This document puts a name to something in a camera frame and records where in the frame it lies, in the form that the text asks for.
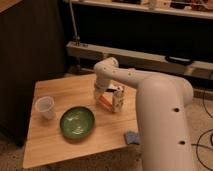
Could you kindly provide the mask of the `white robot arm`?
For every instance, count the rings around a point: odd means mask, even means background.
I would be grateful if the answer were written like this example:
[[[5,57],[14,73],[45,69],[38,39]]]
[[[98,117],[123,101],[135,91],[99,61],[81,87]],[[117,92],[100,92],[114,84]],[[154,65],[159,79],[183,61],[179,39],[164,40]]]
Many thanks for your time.
[[[186,79],[123,69],[113,57],[96,63],[94,72],[95,97],[100,97],[112,80],[136,90],[143,171],[197,171],[185,115],[193,88]]]

